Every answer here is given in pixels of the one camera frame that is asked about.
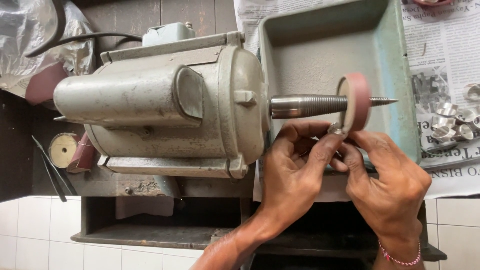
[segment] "tiled wall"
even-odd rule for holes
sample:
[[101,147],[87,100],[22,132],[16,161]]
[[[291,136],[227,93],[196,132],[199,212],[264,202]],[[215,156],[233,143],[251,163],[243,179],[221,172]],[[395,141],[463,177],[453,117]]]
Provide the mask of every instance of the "tiled wall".
[[[427,270],[480,270],[480,199],[426,201],[430,244],[447,261]],[[199,250],[79,244],[80,198],[31,196],[0,203],[0,270],[187,270]]]
[[427,270],[480,270],[480,199],[426,201],[428,239],[448,260]]
[[0,203],[0,270],[187,270],[200,250],[80,244],[80,198]]

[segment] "metal tray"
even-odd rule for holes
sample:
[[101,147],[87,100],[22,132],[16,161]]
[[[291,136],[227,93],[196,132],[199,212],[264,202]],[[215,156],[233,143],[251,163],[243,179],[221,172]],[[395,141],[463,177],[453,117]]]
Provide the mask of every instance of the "metal tray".
[[[366,130],[389,134],[420,162],[400,1],[347,1],[269,16],[260,22],[259,34],[270,96],[334,95],[344,74],[362,72],[373,96],[399,100],[372,108]],[[338,114],[315,118],[336,122]],[[272,138],[283,122],[272,121]]]

